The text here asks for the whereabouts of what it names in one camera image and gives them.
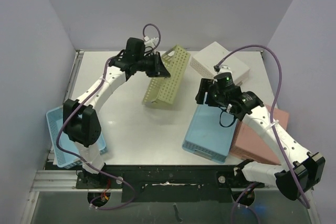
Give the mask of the pink perforated plastic basket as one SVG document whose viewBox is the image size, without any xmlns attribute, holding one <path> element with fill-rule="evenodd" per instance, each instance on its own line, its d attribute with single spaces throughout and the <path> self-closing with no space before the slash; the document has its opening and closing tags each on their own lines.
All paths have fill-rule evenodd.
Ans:
<svg viewBox="0 0 336 224">
<path fill-rule="evenodd" d="M 272 125 L 269 112 L 269 106 L 258 106 L 252 109 L 251 115 L 246 114 L 243 121 L 238 123 L 230 148 L 232 155 L 263 164 L 286 164 L 273 129 L 276 129 L 281 146 L 286 148 L 285 152 L 288 154 L 292 138 L 282 127 L 282 123 L 287 124 L 289 114 L 276 109 L 279 122 L 273 120 L 274 125 Z"/>
</svg>

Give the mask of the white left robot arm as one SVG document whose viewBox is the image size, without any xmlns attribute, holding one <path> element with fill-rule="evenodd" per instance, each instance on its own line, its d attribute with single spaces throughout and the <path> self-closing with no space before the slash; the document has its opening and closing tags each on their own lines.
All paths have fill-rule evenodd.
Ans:
<svg viewBox="0 0 336 224">
<path fill-rule="evenodd" d="M 97 144 L 101 134 L 98 112 L 115 90 L 137 72 L 144 72 L 150 78 L 171 76 L 156 51 L 159 42 L 158 38 L 129 38 L 125 49 L 105 62 L 100 78 L 81 96 L 63 104 L 61 130 L 74 142 L 83 169 L 90 173 L 88 182 L 96 188 L 107 181 L 102 171 L 105 163 Z"/>
</svg>

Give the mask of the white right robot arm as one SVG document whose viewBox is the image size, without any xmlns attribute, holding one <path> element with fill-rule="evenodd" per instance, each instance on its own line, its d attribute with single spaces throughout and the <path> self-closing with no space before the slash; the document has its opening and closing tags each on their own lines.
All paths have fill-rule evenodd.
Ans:
<svg viewBox="0 0 336 224">
<path fill-rule="evenodd" d="M 243 92 L 234 84 L 230 72 L 215 79 L 201 79 L 197 104 L 220 108 L 250 127 L 277 155 L 280 164 L 268 165 L 248 160 L 236 166 L 234 182 L 241 187 L 251 182 L 276 186 L 290 200 L 304 198 L 305 193 L 322 177 L 324 156 L 312 153 L 278 123 L 262 100 L 251 91 Z"/>
</svg>

